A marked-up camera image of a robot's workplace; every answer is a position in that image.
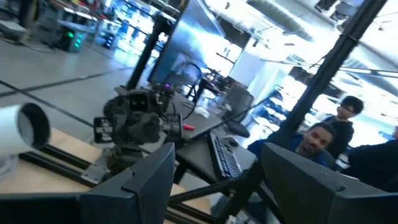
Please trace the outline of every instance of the red object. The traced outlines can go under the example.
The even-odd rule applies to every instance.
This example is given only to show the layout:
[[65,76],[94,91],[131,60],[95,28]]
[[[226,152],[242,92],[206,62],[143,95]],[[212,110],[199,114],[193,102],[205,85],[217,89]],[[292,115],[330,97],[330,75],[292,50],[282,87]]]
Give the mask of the red object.
[[195,127],[194,127],[194,126],[190,126],[190,125],[187,125],[187,124],[184,124],[184,125],[182,126],[182,128],[183,128],[184,130],[186,130],[186,131],[193,131],[193,130],[195,130]]

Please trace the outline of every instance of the white ceiling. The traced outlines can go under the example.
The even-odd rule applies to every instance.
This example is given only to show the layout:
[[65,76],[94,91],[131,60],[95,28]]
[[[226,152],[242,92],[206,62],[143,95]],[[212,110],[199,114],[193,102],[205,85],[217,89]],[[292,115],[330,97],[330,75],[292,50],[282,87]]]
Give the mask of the white ceiling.
[[[274,33],[280,34],[287,28],[294,28],[292,33],[296,35],[288,36],[288,42],[294,41],[295,46],[289,50],[309,63],[316,62],[324,56],[341,34],[336,29],[337,23],[329,18],[334,8],[321,14],[314,8],[318,0],[248,0],[252,6],[255,6],[253,2],[261,2],[260,7],[258,4],[255,6],[262,12],[260,14],[246,4],[247,0],[206,1],[224,19],[242,30],[249,30],[254,37],[265,43],[268,43],[271,37],[280,38],[281,35]],[[230,2],[230,7],[225,9],[227,2]],[[395,9],[398,11],[398,1],[390,0],[375,20],[376,23],[368,29],[361,43],[351,53],[347,67],[355,67],[360,62],[362,66],[370,69],[398,72],[398,44],[395,40],[398,34],[394,30],[394,26],[398,25],[398,19],[395,19],[398,13],[395,13]],[[300,38],[297,38],[308,35],[313,38],[313,43],[299,41]],[[398,88],[395,87],[398,86],[398,80],[395,78],[361,78],[398,96]]]

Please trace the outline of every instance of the wooden desk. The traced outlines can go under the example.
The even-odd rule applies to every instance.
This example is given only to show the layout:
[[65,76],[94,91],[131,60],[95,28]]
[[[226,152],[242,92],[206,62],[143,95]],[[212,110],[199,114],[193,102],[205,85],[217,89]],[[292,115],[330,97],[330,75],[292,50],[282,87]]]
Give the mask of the wooden desk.
[[[101,154],[100,149],[56,129],[52,129],[51,144],[90,162],[97,160]],[[19,161],[18,168],[14,174],[0,182],[0,194],[84,192],[89,189],[87,186],[23,160]],[[174,184],[171,195],[184,191],[184,188]],[[207,198],[198,198],[186,202],[186,204],[205,213],[210,213],[210,203]]]

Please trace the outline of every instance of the black monitor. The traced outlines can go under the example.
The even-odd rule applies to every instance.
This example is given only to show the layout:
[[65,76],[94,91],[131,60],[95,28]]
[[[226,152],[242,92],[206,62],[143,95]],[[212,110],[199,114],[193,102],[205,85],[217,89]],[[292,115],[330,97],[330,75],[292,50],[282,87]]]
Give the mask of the black monitor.
[[160,52],[148,82],[192,85],[201,78],[199,68],[222,47],[224,32],[204,0],[189,0]]

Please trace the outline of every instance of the computer mouse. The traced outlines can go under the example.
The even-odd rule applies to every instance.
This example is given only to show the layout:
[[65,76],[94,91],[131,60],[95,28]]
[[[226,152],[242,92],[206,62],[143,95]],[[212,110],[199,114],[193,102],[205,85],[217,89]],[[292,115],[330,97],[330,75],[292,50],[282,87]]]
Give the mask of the computer mouse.
[[237,147],[239,145],[238,141],[235,138],[227,137],[227,138],[224,138],[224,140],[226,142],[228,142],[228,144],[232,147]]

